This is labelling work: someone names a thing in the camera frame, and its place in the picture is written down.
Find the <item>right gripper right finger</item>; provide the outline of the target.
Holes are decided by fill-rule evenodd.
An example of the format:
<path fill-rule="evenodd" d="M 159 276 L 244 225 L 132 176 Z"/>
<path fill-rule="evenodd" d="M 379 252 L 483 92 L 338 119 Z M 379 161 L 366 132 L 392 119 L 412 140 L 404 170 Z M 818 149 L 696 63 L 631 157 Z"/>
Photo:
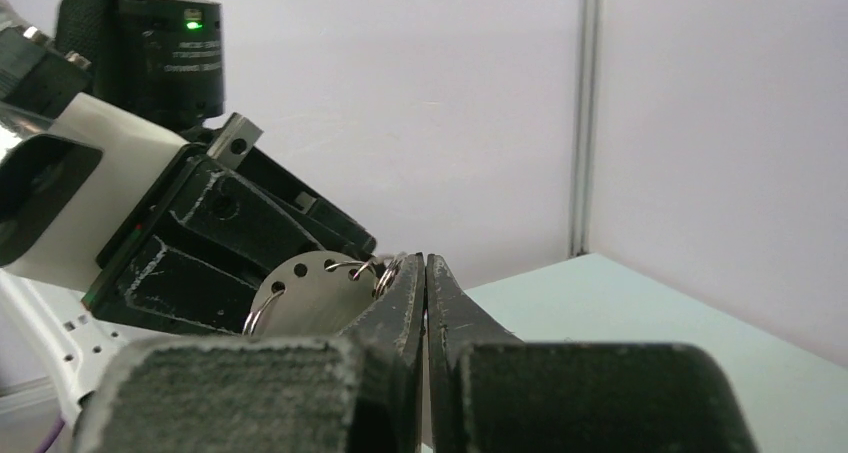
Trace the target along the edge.
<path fill-rule="evenodd" d="M 427 258 L 438 452 L 754 452 L 729 380 L 680 342 L 526 342 Z"/>

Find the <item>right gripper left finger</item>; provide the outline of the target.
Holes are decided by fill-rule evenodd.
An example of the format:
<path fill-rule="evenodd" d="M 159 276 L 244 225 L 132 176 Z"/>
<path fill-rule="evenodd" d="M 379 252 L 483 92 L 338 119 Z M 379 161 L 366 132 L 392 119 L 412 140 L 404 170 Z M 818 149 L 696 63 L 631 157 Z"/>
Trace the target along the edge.
<path fill-rule="evenodd" d="M 332 336 L 164 336 L 124 347 L 75 452 L 418 452 L 425 261 Z"/>

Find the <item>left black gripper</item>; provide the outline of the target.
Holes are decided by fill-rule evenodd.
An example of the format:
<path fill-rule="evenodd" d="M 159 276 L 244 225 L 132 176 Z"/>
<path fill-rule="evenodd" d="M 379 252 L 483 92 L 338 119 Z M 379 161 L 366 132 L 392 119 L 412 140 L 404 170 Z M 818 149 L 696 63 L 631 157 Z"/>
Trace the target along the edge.
<path fill-rule="evenodd" d="M 259 150 L 261 130 L 234 114 L 182 131 L 169 164 L 96 261 L 85 305 L 125 305 L 153 326 L 242 332 L 262 280 L 316 250 L 370 259 L 376 239 Z"/>

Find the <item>red-handled metal key holder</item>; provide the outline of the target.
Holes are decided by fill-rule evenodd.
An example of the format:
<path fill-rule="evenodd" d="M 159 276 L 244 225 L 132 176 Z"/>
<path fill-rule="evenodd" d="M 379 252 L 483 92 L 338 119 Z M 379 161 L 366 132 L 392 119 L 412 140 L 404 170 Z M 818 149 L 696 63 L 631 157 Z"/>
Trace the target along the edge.
<path fill-rule="evenodd" d="M 405 253 L 357 260 L 326 250 L 301 253 L 260 285 L 242 327 L 248 337 L 342 331 L 383 296 Z"/>

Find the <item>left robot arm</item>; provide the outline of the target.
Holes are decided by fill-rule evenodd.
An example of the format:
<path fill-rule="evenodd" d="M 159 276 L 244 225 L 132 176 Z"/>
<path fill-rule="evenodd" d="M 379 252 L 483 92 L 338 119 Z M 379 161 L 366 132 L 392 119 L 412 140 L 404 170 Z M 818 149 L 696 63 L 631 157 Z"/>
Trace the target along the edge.
<path fill-rule="evenodd" d="M 1 300 L 66 425 L 122 325 L 239 334 L 288 260 L 345 272 L 375 238 L 224 112 L 221 6 L 61 0 L 46 34 L 1 11 Z"/>

